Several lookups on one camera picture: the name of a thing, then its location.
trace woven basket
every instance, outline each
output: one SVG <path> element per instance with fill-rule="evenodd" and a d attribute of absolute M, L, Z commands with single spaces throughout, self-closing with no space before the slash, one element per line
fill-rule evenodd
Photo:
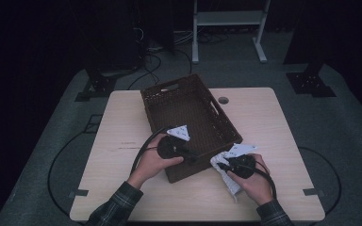
<path fill-rule="evenodd" d="M 165 126 L 186 125 L 186 148 L 198 153 L 194 164 L 166 168 L 170 183 L 211 167 L 210 158 L 228 151 L 242 137 L 197 74 L 141 91 L 146 115 L 154 133 Z"/>

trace white label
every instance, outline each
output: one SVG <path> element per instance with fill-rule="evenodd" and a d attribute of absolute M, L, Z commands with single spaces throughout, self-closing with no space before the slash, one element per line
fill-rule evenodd
<path fill-rule="evenodd" d="M 252 151 L 254 151 L 256 149 L 257 149 L 257 147 L 254 145 L 235 143 L 234 146 L 232 146 L 232 148 L 230 149 L 230 151 L 228 151 L 227 153 L 224 154 L 224 157 L 225 158 L 239 157 L 241 155 L 251 153 Z"/>
<path fill-rule="evenodd" d="M 180 126 L 180 127 L 176 127 L 173 128 L 171 130 L 167 131 L 167 134 L 174 136 L 174 137 L 178 137 L 180 139 L 184 139 L 185 141 L 189 141 L 190 137 L 188 134 L 188 129 L 186 125 Z"/>

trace plaid sleeve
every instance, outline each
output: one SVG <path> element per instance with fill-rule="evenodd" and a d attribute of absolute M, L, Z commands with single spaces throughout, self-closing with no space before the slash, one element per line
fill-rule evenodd
<path fill-rule="evenodd" d="M 142 195 L 143 192 L 123 182 L 110 200 L 93 211 L 85 225 L 125 225 Z"/>
<path fill-rule="evenodd" d="M 273 200 L 271 202 L 262 204 L 256 210 L 261 217 L 262 226 L 294 225 L 292 221 L 290 221 L 284 209 L 281 207 L 278 200 Z"/>

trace person's right hand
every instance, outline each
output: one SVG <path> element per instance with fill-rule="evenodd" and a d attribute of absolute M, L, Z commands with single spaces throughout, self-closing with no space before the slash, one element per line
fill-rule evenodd
<path fill-rule="evenodd" d="M 256 163 L 257 169 L 262 170 L 263 172 L 266 172 L 267 170 L 270 173 L 270 171 L 266 167 L 266 164 L 264 164 L 263 158 L 260 154 L 250 153 L 250 155 L 255 159 L 256 162 L 263 165 L 261 166 L 260 164 Z M 233 179 L 258 205 L 262 205 L 273 200 L 271 186 L 267 179 L 263 176 L 254 173 L 251 177 L 243 179 L 241 177 L 238 177 L 231 170 L 227 172 L 227 175 L 231 179 Z"/>

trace gray carpet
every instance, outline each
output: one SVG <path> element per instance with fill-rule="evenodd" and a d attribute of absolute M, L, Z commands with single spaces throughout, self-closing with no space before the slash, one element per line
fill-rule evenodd
<path fill-rule="evenodd" d="M 362 225 L 361 104 L 349 91 L 343 77 L 326 65 L 321 69 L 320 77 L 337 97 L 313 98 L 308 94 L 295 94 L 286 73 L 300 72 L 305 65 L 283 65 L 292 33 L 264 33 L 262 45 L 268 58 L 266 64 L 258 61 L 252 36 L 229 35 L 224 42 L 200 45 L 200 63 L 192 65 L 192 72 L 201 75 L 209 88 L 274 89 L 297 145 L 322 154 L 340 177 L 340 201 L 317 225 Z M 177 46 L 177 49 L 191 56 L 190 44 Z M 184 54 L 163 52 L 155 56 L 161 59 L 161 66 L 154 72 L 161 82 L 189 74 L 189 62 Z M 147 68 L 152 70 L 158 60 L 147 57 L 146 62 Z M 115 89 L 127 89 L 144 73 L 146 71 L 140 69 L 118 79 Z M 61 213 L 50 199 L 47 177 L 57 153 L 72 137 L 84 130 L 90 115 L 105 111 L 107 98 L 74 101 L 87 80 L 85 71 L 79 72 L 63 94 L 0 214 L 0 225 L 77 225 Z M 147 88 L 154 83 L 153 77 L 147 75 L 131 89 Z M 78 188 L 94 136 L 78 136 L 63 150 L 52 167 L 52 193 L 58 205 L 67 213 L 73 204 L 71 194 Z M 327 211 L 337 199 L 337 177 L 318 154 L 305 149 L 301 149 L 301 154 L 315 188 L 321 193 L 322 206 Z"/>

